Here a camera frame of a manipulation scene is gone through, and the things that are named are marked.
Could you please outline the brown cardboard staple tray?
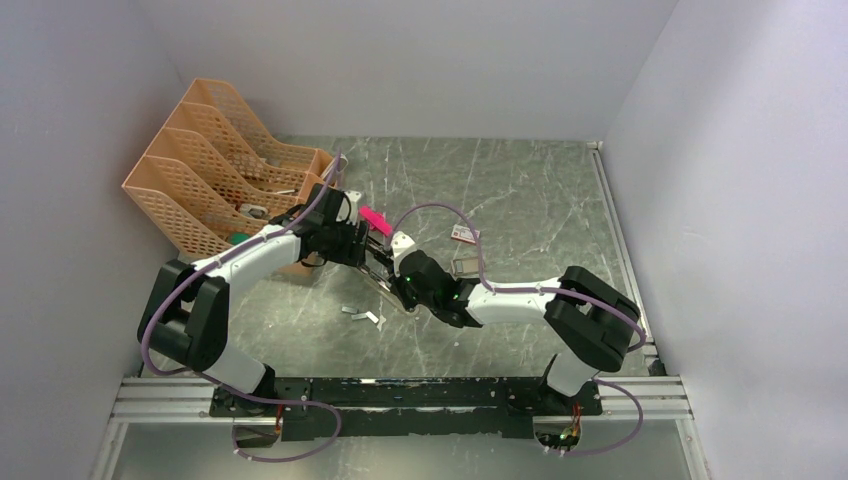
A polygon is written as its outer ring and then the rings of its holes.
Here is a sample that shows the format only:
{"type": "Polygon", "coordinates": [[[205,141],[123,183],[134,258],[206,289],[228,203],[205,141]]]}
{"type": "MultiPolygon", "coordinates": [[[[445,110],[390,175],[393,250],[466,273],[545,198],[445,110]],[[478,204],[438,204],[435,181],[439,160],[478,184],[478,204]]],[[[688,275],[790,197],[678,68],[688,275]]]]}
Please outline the brown cardboard staple tray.
{"type": "Polygon", "coordinates": [[[456,276],[473,276],[480,272],[480,259],[477,256],[456,258],[451,261],[451,271],[456,276]]]}

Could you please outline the black stapler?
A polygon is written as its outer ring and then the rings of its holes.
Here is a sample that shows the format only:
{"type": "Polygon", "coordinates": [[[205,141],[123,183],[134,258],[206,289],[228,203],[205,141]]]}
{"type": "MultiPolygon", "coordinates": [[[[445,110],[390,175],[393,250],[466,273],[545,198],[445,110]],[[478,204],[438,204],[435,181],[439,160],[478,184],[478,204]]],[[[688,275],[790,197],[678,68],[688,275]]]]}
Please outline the black stapler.
{"type": "Polygon", "coordinates": [[[416,311],[417,306],[395,274],[393,258],[383,249],[382,243],[370,235],[366,237],[364,260],[359,271],[397,310],[405,314],[416,311]]]}

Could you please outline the pink plastic staple remover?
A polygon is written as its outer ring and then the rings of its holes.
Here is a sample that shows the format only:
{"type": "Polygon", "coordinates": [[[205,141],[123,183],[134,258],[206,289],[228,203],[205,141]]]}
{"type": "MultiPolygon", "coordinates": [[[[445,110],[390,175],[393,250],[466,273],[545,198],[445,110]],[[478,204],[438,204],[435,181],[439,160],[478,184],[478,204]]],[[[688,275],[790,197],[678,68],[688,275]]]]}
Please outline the pink plastic staple remover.
{"type": "Polygon", "coordinates": [[[393,227],[389,224],[382,213],[377,212],[368,206],[362,206],[359,208],[358,214],[361,219],[368,223],[371,230],[379,232],[384,236],[392,234],[393,227]]]}

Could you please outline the red white staple box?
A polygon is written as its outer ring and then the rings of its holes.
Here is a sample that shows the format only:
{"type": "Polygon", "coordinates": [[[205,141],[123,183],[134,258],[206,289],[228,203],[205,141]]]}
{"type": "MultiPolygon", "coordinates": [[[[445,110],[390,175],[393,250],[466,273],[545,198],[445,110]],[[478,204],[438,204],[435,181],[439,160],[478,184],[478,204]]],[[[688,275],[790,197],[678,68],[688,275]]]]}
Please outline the red white staple box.
{"type": "Polygon", "coordinates": [[[455,224],[452,227],[450,238],[469,245],[476,245],[480,239],[480,231],[464,225],[455,224]]]}

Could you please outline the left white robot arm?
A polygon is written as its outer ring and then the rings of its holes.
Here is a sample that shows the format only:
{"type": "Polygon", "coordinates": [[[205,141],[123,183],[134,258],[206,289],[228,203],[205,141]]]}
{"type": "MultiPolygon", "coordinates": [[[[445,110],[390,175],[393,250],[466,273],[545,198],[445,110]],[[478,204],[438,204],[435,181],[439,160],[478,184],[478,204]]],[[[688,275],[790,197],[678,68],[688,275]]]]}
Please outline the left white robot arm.
{"type": "Polygon", "coordinates": [[[237,403],[251,415],[271,411],[277,400],[274,370],[230,342],[230,308],[259,280],[310,256],[362,265],[368,233],[358,218],[363,199],[357,191],[317,186],[306,204],[272,218],[224,252],[164,264],[138,327],[143,358],[155,351],[237,390],[237,403]]]}

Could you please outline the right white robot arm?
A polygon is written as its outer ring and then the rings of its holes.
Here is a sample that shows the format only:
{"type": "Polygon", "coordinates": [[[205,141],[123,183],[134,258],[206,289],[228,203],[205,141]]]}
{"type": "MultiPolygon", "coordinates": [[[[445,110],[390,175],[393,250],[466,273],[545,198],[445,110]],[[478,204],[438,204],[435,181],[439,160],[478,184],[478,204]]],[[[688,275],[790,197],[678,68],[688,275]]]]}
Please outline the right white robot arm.
{"type": "Polygon", "coordinates": [[[423,306],[456,328],[519,323],[550,328],[565,348],[549,362],[539,389],[542,406],[562,414],[600,372],[615,373],[644,332],[636,303],[589,270],[570,266],[541,282],[493,283],[457,278],[415,250],[393,267],[391,282],[407,308],[423,306]]]}

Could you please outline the silver tape dispenser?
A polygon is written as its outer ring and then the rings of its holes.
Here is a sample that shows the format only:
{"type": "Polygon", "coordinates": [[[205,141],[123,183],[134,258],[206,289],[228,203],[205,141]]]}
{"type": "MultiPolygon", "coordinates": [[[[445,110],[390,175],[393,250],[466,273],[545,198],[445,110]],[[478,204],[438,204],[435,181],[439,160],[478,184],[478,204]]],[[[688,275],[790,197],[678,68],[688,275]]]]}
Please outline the silver tape dispenser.
{"type": "Polygon", "coordinates": [[[256,220],[268,220],[270,218],[270,211],[262,205],[242,203],[237,211],[245,217],[256,220]]]}

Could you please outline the green round object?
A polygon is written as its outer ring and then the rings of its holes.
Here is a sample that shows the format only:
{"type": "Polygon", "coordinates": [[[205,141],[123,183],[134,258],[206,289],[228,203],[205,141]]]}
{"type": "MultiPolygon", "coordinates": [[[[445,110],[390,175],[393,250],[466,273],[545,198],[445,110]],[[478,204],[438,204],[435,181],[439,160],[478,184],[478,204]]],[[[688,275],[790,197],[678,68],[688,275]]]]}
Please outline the green round object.
{"type": "Polygon", "coordinates": [[[250,239],[251,236],[244,232],[234,232],[227,236],[226,241],[231,245],[238,245],[250,239]]]}

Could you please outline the orange mesh file organizer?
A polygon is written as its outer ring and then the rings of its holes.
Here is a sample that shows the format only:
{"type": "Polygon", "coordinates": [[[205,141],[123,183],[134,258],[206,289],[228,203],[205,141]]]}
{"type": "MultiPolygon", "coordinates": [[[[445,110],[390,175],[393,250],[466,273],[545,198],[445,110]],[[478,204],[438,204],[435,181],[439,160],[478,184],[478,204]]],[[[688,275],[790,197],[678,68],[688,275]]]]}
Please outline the orange mesh file organizer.
{"type": "Polygon", "coordinates": [[[231,233],[264,226],[240,204],[281,214],[325,182],[332,161],[320,148],[275,139],[231,84],[196,78],[122,187],[182,256],[197,260],[231,247],[231,233]]]}

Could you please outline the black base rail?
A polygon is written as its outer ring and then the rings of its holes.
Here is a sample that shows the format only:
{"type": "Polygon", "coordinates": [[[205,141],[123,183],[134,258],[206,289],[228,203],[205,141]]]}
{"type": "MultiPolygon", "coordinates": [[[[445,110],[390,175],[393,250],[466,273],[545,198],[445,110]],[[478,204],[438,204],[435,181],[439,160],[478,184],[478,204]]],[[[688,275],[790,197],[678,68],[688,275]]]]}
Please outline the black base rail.
{"type": "Polygon", "coordinates": [[[252,403],[221,387],[208,414],[232,419],[249,443],[342,437],[499,434],[532,439],[536,422],[568,421],[602,413],[599,388],[583,385],[574,397],[543,386],[539,377],[407,379],[278,378],[283,406],[252,403]]]}

